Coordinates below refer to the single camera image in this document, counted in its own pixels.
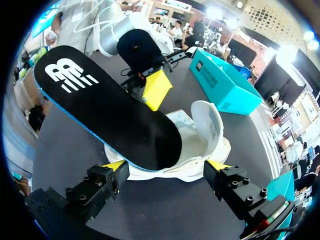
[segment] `display screen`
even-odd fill
[[[178,12],[174,12],[172,17],[174,19],[179,19],[181,21],[184,21],[186,19],[186,16],[184,14],[178,13]]]
[[[169,13],[169,10],[163,9],[163,8],[155,7],[153,10],[153,14],[162,15],[162,14],[168,14],[168,13]]]

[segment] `teal box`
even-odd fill
[[[263,101],[231,64],[203,50],[196,51],[189,68],[220,112],[247,116]]]

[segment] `black panel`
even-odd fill
[[[299,49],[293,65],[308,81],[313,89],[313,95],[316,96],[320,92],[320,71],[314,63]]]
[[[251,65],[251,63],[257,56],[257,53],[253,51],[251,48],[247,47],[246,45],[243,45],[242,43],[234,39],[231,39],[228,47],[231,48],[231,54],[239,58],[247,67]]]
[[[277,64],[275,58],[271,61],[254,87],[261,96],[268,101],[273,93],[279,91],[280,99],[290,106],[305,88],[304,86],[298,86],[287,72]]]

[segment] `ceiling light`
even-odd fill
[[[223,17],[222,11],[213,6],[208,7],[206,13],[208,14],[208,17],[211,19],[222,19]]]
[[[314,36],[315,36],[315,34],[313,31],[307,31],[307,32],[305,32],[303,37],[304,37],[304,40],[309,41],[309,40],[313,39]]]
[[[319,42],[316,40],[312,40],[308,44],[308,49],[310,50],[317,50],[319,48]]]
[[[231,28],[231,29],[236,29],[238,27],[238,20],[233,18],[233,19],[228,19],[225,21],[226,25]]]
[[[238,1],[237,3],[236,3],[236,6],[240,9],[240,8],[242,8],[242,6],[243,6],[244,4],[242,3],[242,1]]]
[[[281,46],[277,51],[277,60],[293,63],[296,60],[298,50],[291,46]]]

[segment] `blue sign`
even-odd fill
[[[308,149],[308,152],[309,152],[310,160],[313,160],[316,158],[316,151],[314,150],[313,147],[310,147]]]
[[[40,18],[36,21],[32,29],[32,37],[36,37],[39,33],[45,30],[47,27],[51,26],[55,15],[58,12],[59,2],[53,4],[49,10],[45,11]]]

